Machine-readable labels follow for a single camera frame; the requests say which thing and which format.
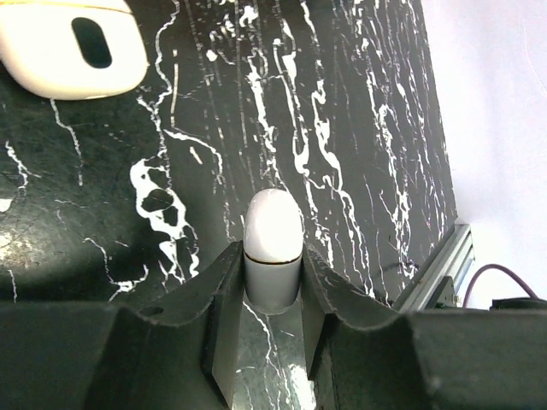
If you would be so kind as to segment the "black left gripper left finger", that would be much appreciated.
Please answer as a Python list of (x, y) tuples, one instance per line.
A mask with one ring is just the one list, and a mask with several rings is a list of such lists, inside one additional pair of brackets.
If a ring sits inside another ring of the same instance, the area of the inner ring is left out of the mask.
[(1, 306), (4, 409), (228, 409), (244, 295), (243, 245), (142, 308)]

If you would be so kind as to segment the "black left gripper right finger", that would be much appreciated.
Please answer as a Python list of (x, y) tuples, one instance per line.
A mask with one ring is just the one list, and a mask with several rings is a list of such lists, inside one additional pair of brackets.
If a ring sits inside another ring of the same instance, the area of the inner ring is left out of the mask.
[(546, 306), (400, 313), (303, 251), (303, 343), (320, 409), (543, 409)]

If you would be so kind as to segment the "white earbud case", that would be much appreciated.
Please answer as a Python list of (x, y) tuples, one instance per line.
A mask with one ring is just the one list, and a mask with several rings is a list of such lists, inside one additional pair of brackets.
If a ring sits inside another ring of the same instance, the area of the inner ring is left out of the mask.
[(3, 1), (1, 63), (32, 94), (65, 101), (131, 91), (149, 66), (125, 1)]
[(281, 189), (257, 192), (244, 226), (245, 291), (255, 310), (278, 315), (293, 305), (302, 256), (303, 223), (293, 196)]

